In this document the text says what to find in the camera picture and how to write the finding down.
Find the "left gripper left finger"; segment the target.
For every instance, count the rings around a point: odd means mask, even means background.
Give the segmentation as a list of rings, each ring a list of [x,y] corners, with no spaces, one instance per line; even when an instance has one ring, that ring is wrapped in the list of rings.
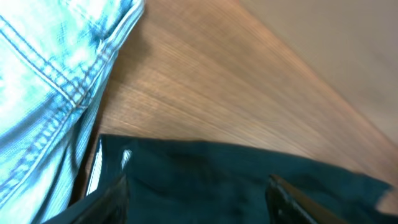
[[[127,220],[129,189],[124,175],[79,202],[73,224],[123,224]]]

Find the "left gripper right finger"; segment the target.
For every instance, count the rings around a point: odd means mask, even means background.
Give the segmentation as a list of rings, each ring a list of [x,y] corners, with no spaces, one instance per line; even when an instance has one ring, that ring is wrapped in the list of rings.
[[[278,175],[270,175],[265,192],[271,224],[348,224]]]

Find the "black shorts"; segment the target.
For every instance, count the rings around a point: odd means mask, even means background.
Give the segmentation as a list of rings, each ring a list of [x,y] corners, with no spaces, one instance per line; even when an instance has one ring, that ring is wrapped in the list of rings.
[[[125,223],[270,223],[265,197],[270,175],[348,223],[397,222],[376,209],[389,184],[253,147],[102,134],[86,197],[122,175],[129,189]],[[72,223],[79,202],[51,222]]]

